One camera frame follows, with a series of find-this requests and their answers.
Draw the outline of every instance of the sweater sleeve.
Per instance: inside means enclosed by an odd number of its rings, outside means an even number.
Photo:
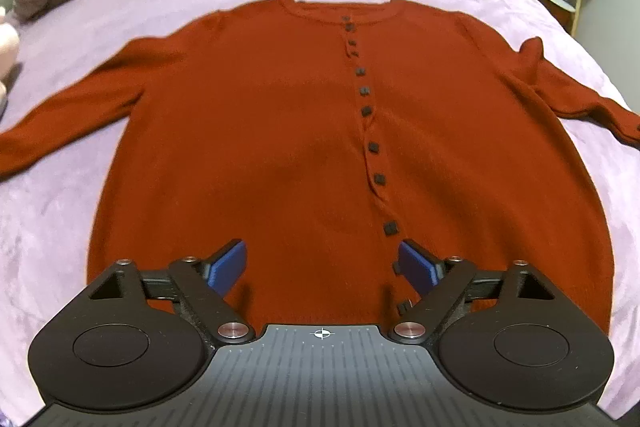
[[[532,87],[558,117],[591,118],[620,141],[640,144],[640,116],[556,68],[544,57],[542,39],[529,39],[514,51],[490,26],[466,14],[458,16],[476,47],[494,67]]]
[[[135,39],[84,79],[35,107],[15,127],[0,134],[0,179],[128,116],[146,83],[175,78],[180,62],[210,36],[215,19],[212,14],[167,38]]]

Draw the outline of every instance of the round neckline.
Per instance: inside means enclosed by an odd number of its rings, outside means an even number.
[[[378,22],[393,17],[402,8],[402,0],[383,3],[280,0],[280,3],[294,15],[333,24]],[[358,14],[360,10],[366,10],[366,13]]]

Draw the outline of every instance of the pink bedsheet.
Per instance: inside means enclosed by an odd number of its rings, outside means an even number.
[[[166,35],[189,20],[251,0],[72,0],[20,28],[22,71],[0,131],[75,82],[129,39]],[[309,0],[382,2],[386,0]],[[413,0],[461,10],[517,48],[541,36],[545,55],[624,105],[595,61],[536,0]],[[180,89],[176,79],[175,89]],[[616,273],[610,339],[616,366],[600,400],[614,417],[640,399],[640,152],[586,121],[563,121],[604,204]],[[42,402],[26,366],[31,339],[84,286],[100,190],[125,121],[65,147],[0,184],[0,409],[16,423]],[[558,254],[562,263],[562,253]]]

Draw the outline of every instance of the red cardigan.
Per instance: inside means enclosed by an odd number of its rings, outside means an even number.
[[[627,144],[640,117],[473,17],[404,0],[265,0],[143,38],[0,135],[0,176],[129,116],[102,192],[91,280],[207,256],[233,237],[228,297],[256,328],[378,323],[414,295],[411,237],[483,269],[533,263],[603,329],[613,257],[558,116]]]

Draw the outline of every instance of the blue gripper pad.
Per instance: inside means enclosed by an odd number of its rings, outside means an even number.
[[[400,271],[420,297],[424,297],[444,277],[443,263],[437,257],[424,252],[418,253],[402,241],[398,248]]]
[[[229,293],[246,268],[246,245],[236,244],[211,265],[207,285],[221,297]]]

